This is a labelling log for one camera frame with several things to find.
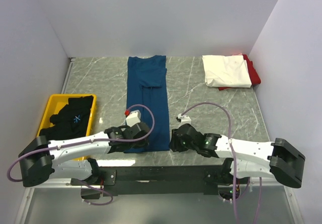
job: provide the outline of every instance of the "yellow plastic basket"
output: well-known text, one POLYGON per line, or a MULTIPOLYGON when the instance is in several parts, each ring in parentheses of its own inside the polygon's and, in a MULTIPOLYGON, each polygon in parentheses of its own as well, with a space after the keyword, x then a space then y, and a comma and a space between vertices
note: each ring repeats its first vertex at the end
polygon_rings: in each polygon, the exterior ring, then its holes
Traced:
MULTIPOLYGON (((86 97, 86 96, 93 96, 93 104, 92 104, 92 108, 91 108, 89 123, 87 125, 87 130, 86 130, 86 136, 89 136, 91 134, 92 123, 93 123, 93 119, 94 119, 94 115, 95 115, 95 111, 96 111, 96 95, 94 95, 94 94, 54 94, 54 95, 51 95, 48 100, 44 116, 42 117, 37 136, 39 136, 41 129, 52 127, 54 125, 49 121, 49 118, 53 114, 58 114, 58 112, 66 104, 68 104, 69 98, 71 98, 71 97, 86 97)), ((81 157, 81 158, 77 158, 74 160, 85 160, 85 159, 87 159, 87 157, 81 157)))

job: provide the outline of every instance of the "white wall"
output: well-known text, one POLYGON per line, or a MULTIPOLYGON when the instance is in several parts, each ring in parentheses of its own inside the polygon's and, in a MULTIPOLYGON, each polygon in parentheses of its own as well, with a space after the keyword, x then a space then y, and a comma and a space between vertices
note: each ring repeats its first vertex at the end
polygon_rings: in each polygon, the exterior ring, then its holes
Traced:
POLYGON ((279 0, 250 58, 271 139, 282 137, 305 156, 296 196, 305 223, 322 218, 322 0, 279 0))
MULTIPOLYGON (((24 188, 7 180, 7 168, 61 91, 68 58, 37 0, 0 0, 0 18, 0 222, 10 224, 24 188)), ((19 167, 13 175, 21 177, 19 167)))
POLYGON ((68 56, 249 53, 277 0, 39 0, 68 56))

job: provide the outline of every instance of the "gray marble surface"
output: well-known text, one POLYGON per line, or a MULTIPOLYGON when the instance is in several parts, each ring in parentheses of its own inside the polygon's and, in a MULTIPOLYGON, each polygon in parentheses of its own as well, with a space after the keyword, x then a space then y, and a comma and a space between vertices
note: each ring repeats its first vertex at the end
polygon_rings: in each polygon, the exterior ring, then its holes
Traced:
MULTIPOLYGON (((97 95, 92 133, 125 123, 127 57, 76 58, 66 85, 67 94, 97 95)), ((170 129, 177 128, 176 116, 199 102, 226 107, 233 119, 233 138, 268 141, 263 118, 253 89, 219 91, 204 84, 201 57, 167 57, 167 92, 170 129)), ((188 115, 200 132, 227 135, 227 117, 221 109, 199 106, 188 115)), ((215 165, 223 159, 205 158, 194 151, 183 153, 113 153, 93 156, 101 166, 215 165)))

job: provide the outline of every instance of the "folded white cloth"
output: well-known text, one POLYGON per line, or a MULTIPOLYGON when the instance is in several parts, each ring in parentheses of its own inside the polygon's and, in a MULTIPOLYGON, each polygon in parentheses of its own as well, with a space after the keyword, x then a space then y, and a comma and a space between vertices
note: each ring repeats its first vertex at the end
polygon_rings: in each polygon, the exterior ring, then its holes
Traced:
POLYGON ((242 55, 204 55, 202 61, 207 86, 244 88, 252 86, 247 62, 242 55))

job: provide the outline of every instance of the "folded red shirt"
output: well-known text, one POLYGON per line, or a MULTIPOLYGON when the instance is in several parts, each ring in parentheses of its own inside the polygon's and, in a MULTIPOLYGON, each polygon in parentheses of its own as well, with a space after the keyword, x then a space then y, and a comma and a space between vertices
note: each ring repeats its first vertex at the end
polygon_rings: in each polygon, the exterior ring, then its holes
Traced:
MULTIPOLYGON (((253 62, 250 61, 250 59, 248 59, 246 54, 243 54, 243 57, 244 57, 244 60, 246 60, 246 62, 247 62, 248 74, 250 74, 252 86, 259 85, 261 83, 261 79, 258 76, 258 74, 253 66, 253 62)), ((225 89, 230 89, 230 88, 233 88, 233 87, 218 87, 218 89, 220 91, 225 90, 225 89)))

